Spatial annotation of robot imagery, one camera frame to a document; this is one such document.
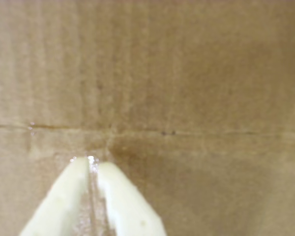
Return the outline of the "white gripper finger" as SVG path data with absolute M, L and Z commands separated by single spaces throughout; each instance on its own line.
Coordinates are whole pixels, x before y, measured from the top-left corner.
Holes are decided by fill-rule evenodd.
M 117 236 L 166 235 L 161 217 L 116 164 L 98 164 L 97 187 Z
M 21 236 L 70 236 L 89 186 L 89 161 L 79 157 L 61 172 Z

